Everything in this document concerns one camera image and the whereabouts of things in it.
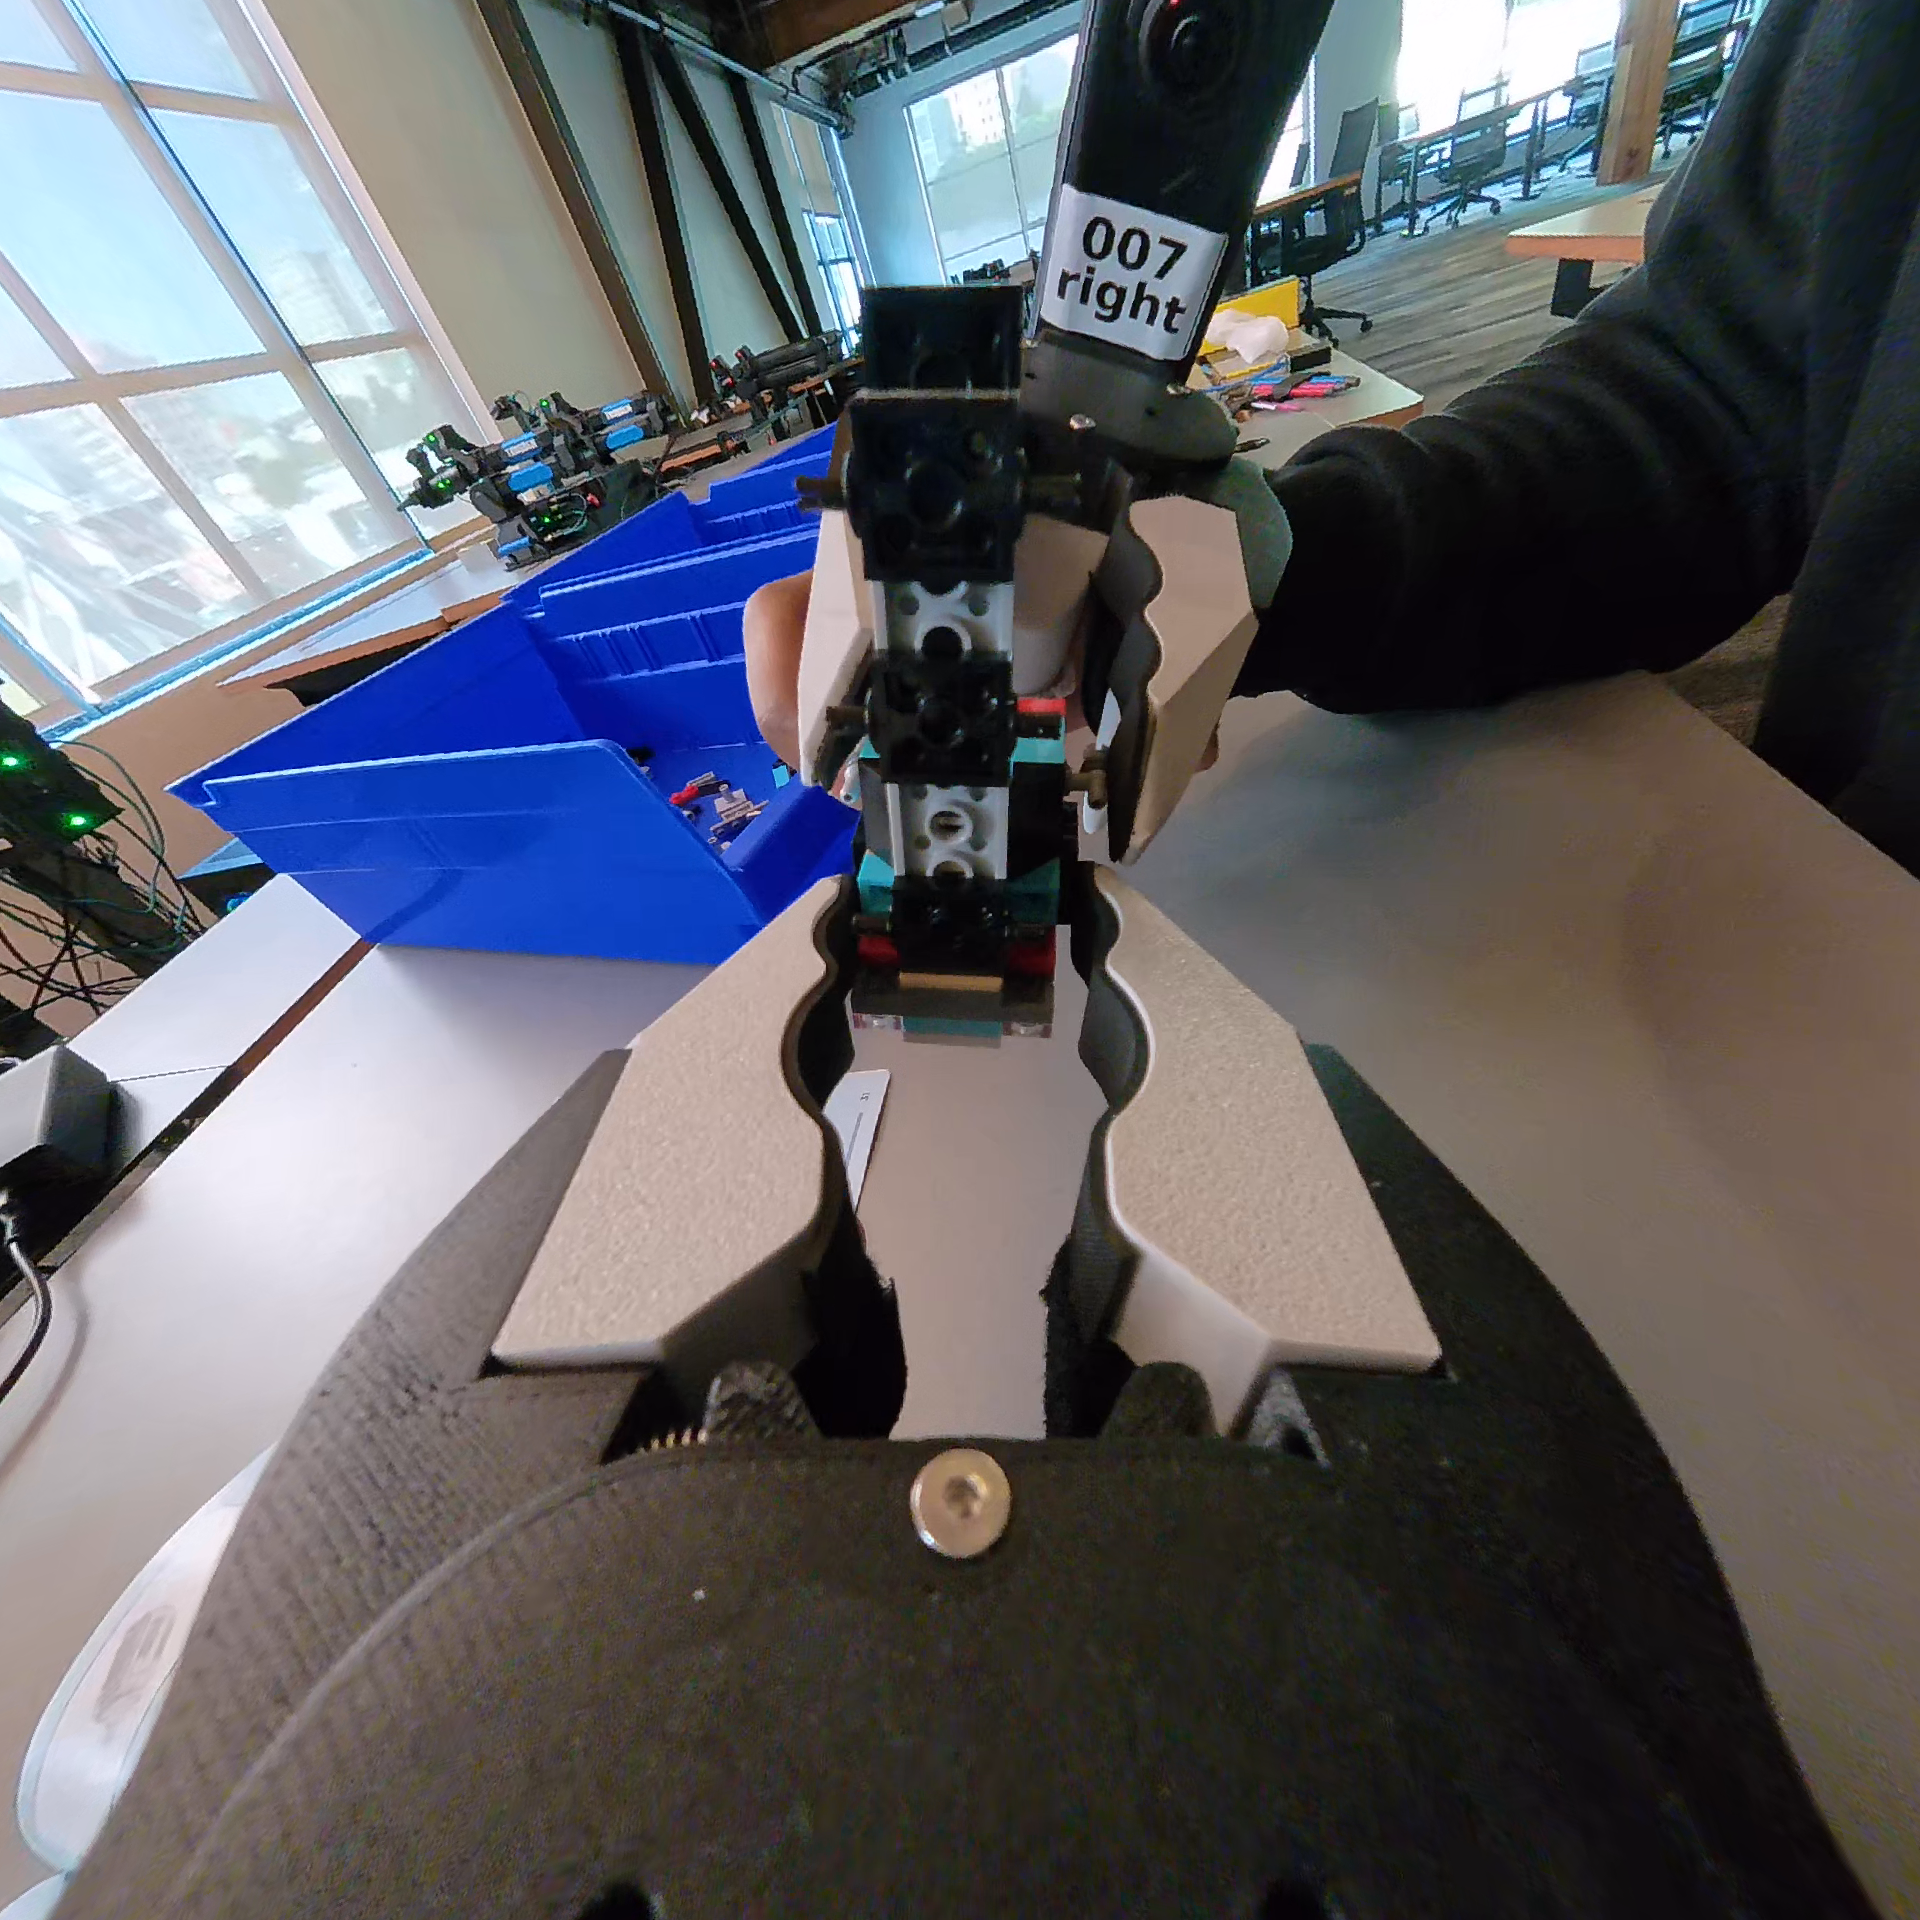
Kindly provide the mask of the black charger box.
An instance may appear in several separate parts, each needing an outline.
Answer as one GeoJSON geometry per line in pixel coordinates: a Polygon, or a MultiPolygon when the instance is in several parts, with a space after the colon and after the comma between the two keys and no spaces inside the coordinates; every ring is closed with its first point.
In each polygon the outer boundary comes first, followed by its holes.
{"type": "Polygon", "coordinates": [[[118,1092],[68,1043],[3,1072],[3,1192],[26,1209],[48,1194],[93,1187],[113,1161],[118,1092]]]}

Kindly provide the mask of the black office chair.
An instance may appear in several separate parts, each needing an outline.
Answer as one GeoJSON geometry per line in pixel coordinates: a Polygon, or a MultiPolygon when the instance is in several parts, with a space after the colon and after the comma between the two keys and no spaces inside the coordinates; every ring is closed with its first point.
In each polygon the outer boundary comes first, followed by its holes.
{"type": "Polygon", "coordinates": [[[1316,277],[1357,257],[1366,245],[1368,217],[1364,206],[1364,174],[1380,133],[1380,100],[1360,108],[1346,108],[1340,117],[1328,179],[1314,186],[1293,206],[1288,226],[1288,271],[1301,283],[1301,326],[1309,336],[1338,346],[1334,322],[1359,324],[1363,334],[1373,319],[1357,307],[1321,306],[1316,277]]]}

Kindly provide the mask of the multicoloured toy brick model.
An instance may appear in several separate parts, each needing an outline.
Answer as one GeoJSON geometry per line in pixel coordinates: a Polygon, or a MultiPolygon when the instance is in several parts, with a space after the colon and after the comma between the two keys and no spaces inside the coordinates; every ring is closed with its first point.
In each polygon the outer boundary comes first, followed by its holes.
{"type": "Polygon", "coordinates": [[[925,1043],[1044,1040],[1075,858],[1068,695],[1020,693],[1019,545],[1060,481],[1020,411],[1023,294],[874,288],[841,495],[882,631],[856,805],[852,1022],[925,1043]]]}

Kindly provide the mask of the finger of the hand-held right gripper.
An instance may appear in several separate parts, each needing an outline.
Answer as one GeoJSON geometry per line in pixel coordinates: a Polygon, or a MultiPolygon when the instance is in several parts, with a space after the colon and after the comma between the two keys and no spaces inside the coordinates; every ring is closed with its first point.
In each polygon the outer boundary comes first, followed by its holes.
{"type": "Polygon", "coordinates": [[[1122,509],[1092,577],[1081,660],[1112,861],[1138,859],[1176,811],[1257,627],[1233,509],[1188,494],[1122,509]]]}
{"type": "Polygon", "coordinates": [[[801,778],[836,795],[867,736],[868,677],[885,615],[843,494],[850,485],[852,419],[835,425],[796,679],[801,778]]]}

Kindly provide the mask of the grey desk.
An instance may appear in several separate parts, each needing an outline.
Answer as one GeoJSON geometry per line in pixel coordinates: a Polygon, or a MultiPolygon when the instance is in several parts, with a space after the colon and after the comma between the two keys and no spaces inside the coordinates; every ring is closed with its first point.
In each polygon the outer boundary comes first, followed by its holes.
{"type": "MultiPolygon", "coordinates": [[[[1577,1308],[1687,1481],[1856,1872],[1916,1915],[1916,881],[1665,683],[1236,706],[1128,879],[1334,1046],[1577,1308]]],[[[37,1721],[396,1266],[701,979],[354,952],[276,879],[85,1033],[198,1092],[5,1402],[5,1897],[37,1721]]]]}

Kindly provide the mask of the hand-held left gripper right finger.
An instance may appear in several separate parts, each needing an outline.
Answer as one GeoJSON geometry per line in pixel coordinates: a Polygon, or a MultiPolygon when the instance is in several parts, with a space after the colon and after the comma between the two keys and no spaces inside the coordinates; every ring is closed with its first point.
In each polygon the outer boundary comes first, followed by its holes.
{"type": "Polygon", "coordinates": [[[1188,1370],[1215,1431],[1275,1370],[1425,1375],[1428,1312],[1294,1026],[1114,870],[1070,933],[1102,1093],[1043,1292],[1044,1427],[1096,1431],[1126,1379],[1188,1370]]]}

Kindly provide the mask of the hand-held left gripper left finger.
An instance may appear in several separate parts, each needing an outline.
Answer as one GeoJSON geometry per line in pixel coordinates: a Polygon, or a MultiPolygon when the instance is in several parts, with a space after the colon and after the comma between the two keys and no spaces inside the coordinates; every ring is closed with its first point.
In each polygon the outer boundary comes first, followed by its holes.
{"type": "Polygon", "coordinates": [[[493,1338],[517,1372],[636,1363],[701,1415],[769,1363],[822,1431],[892,1431],[901,1302],[825,1102],[852,1068],[852,879],[814,881],[644,1027],[493,1338]]]}

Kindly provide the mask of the row of black office chairs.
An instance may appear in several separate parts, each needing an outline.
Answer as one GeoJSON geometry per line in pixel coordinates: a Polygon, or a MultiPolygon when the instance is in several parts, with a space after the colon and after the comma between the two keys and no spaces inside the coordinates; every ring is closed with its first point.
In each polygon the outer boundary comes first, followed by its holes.
{"type": "Polygon", "coordinates": [[[1529,199],[1548,177],[1597,177],[1625,13],[1618,2],[1405,3],[1374,232],[1416,236],[1529,199]]]}

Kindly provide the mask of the small wood-edged table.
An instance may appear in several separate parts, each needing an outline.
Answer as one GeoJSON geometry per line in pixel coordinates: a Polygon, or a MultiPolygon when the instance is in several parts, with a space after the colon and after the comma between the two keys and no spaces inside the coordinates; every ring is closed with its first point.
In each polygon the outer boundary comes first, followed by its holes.
{"type": "Polygon", "coordinates": [[[1637,267],[1645,259],[1649,219],[1665,187],[1666,179],[1646,179],[1633,192],[1613,192],[1525,223],[1505,236],[1503,249],[1525,259],[1637,267]]]}

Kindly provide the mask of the ribbed blue plastic bin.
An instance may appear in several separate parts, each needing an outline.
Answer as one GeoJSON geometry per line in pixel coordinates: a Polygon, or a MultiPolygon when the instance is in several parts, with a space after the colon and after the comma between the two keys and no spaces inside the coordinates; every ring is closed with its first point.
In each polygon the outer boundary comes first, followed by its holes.
{"type": "Polygon", "coordinates": [[[743,660],[749,600],[801,577],[821,515],[804,481],[828,474],[836,429],[777,444],[754,465],[664,491],[503,600],[581,715],[658,674],[743,660]]]}

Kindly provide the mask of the clear plastic lid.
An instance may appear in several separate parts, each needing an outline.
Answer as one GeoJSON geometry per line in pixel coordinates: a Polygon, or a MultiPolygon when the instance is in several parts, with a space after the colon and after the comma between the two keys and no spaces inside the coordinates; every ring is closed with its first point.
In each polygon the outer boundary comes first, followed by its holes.
{"type": "Polygon", "coordinates": [[[73,1876],[133,1778],[191,1630],[273,1452],[261,1452],[153,1553],[67,1667],[14,1794],[29,1852],[73,1876]]]}

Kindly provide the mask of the black metal rack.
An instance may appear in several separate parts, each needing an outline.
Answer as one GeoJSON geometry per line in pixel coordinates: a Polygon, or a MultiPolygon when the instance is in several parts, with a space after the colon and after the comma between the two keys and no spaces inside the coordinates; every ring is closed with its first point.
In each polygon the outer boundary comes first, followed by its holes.
{"type": "Polygon", "coordinates": [[[3,852],[3,1051],[73,1040],[181,957],[206,916],[160,858],[133,873],[109,842],[3,852]]]}

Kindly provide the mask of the person's black sweater torso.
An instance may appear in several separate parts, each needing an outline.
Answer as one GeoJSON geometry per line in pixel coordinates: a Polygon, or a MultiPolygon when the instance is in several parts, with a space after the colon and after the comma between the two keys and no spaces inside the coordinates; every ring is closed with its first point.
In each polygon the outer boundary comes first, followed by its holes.
{"type": "Polygon", "coordinates": [[[1641,290],[1735,427],[1690,661],[1789,597],[1753,743],[1911,871],[1919,827],[1919,7],[1771,3],[1641,290]]]}

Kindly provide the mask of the large grid window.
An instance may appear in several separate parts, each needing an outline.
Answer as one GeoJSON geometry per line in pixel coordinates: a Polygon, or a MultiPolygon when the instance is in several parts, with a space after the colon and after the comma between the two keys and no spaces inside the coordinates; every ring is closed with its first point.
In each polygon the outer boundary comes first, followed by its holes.
{"type": "Polygon", "coordinates": [[[76,725],[436,558],[466,397],[267,3],[3,5],[5,702],[76,725]]]}

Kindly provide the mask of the row of black robot arms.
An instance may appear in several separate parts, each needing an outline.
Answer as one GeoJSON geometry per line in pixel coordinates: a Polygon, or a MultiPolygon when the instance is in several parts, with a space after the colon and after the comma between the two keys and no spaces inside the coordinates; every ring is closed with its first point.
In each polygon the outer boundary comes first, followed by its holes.
{"type": "Polygon", "coordinates": [[[545,564],[710,467],[831,423],[852,394],[862,353],[839,334],[818,334],[741,348],[710,371],[716,407],[692,419],[653,392],[605,403],[561,392],[499,395],[499,440],[480,444],[442,423],[406,449],[412,483],[400,503],[414,514],[466,506],[486,517],[500,567],[545,564]]]}

